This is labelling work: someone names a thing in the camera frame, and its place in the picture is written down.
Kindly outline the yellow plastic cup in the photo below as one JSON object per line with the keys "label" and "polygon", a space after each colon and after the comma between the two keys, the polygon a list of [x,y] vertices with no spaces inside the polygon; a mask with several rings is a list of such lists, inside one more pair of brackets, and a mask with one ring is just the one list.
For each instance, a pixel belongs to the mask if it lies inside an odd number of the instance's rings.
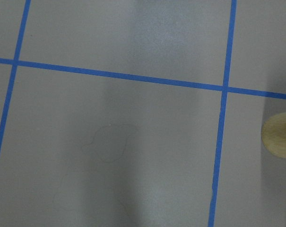
{"label": "yellow plastic cup", "polygon": [[261,140],[272,155],[286,159],[286,112],[278,113],[264,122]]}

